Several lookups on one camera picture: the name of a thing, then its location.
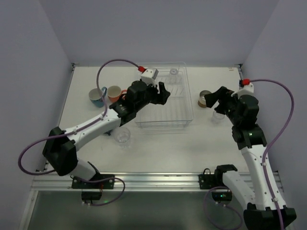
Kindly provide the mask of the beige and brown ceramic cup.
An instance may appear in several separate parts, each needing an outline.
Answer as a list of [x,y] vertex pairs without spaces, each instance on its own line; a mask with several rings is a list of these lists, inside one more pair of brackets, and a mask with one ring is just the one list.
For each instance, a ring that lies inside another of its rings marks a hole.
[[211,94],[210,91],[208,90],[203,90],[199,93],[199,99],[198,99],[198,106],[201,108],[206,108],[207,104],[206,104],[206,100],[205,100],[205,95],[207,94]]

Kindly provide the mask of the small clear glass cup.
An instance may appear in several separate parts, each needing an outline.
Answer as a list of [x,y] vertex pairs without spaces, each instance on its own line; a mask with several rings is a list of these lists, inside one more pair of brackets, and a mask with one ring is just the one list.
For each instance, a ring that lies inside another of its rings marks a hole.
[[216,111],[213,111],[213,115],[211,117],[211,122],[214,123],[214,124],[219,124],[224,120],[224,118],[225,118],[224,114],[220,114]]

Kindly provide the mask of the clear glass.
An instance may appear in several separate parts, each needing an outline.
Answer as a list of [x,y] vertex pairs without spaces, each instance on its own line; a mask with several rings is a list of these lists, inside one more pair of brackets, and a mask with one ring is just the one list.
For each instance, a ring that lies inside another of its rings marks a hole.
[[171,68],[169,72],[169,83],[175,84],[177,82],[178,70],[175,68]]

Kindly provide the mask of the orange ceramic mug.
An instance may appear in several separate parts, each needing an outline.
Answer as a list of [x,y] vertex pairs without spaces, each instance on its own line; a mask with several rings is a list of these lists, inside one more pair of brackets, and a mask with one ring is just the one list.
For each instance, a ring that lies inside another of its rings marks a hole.
[[126,93],[127,90],[122,90],[119,86],[110,86],[107,89],[107,97],[109,98],[110,102],[116,102],[123,93]]

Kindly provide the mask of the large clear glass tumbler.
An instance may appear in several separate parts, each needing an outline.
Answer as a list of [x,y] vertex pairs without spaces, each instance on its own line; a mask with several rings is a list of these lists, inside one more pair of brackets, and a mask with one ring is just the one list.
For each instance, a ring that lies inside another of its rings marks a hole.
[[128,147],[130,145],[130,130],[126,127],[118,127],[112,132],[116,143],[121,147]]

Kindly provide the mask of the light blue textured mug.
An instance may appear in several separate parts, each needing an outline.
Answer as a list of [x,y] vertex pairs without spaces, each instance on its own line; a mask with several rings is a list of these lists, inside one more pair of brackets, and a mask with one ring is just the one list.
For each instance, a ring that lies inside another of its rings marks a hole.
[[[107,93],[107,87],[102,87],[100,90],[101,94],[105,97]],[[104,107],[105,103],[102,101],[101,96],[97,88],[89,91],[88,97],[90,101],[98,108]]]

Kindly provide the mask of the dark blue ribbed mug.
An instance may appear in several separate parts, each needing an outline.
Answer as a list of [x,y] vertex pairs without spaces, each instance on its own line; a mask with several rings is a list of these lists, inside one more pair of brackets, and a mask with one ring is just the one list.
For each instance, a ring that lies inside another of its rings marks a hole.
[[111,130],[109,130],[109,131],[105,132],[105,133],[104,133],[104,135],[108,135],[108,136],[111,136],[111,134],[112,134],[112,131],[113,131],[113,130],[111,129]]

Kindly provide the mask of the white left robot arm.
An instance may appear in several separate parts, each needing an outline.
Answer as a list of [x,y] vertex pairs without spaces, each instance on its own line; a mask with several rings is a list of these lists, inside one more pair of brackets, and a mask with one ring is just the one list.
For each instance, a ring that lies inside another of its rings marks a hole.
[[169,96],[170,92],[163,82],[148,85],[137,80],[106,112],[66,130],[59,127],[52,129],[43,155],[59,176],[71,175],[83,181],[93,181],[98,178],[98,169],[92,163],[80,160],[77,152],[99,135],[133,120],[146,105],[166,104]]

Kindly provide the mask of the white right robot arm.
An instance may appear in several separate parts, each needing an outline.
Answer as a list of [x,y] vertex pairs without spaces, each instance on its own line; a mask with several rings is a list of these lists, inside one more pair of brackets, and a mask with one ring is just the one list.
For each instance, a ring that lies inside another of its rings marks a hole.
[[215,112],[232,123],[232,137],[249,170],[253,186],[249,187],[233,165],[217,166],[214,176],[218,188],[228,188],[243,209],[243,220],[249,230],[284,230],[295,219],[294,208],[287,206],[275,182],[267,155],[268,144],[257,124],[259,101],[248,86],[237,92],[221,87],[204,96],[206,105],[218,106]]

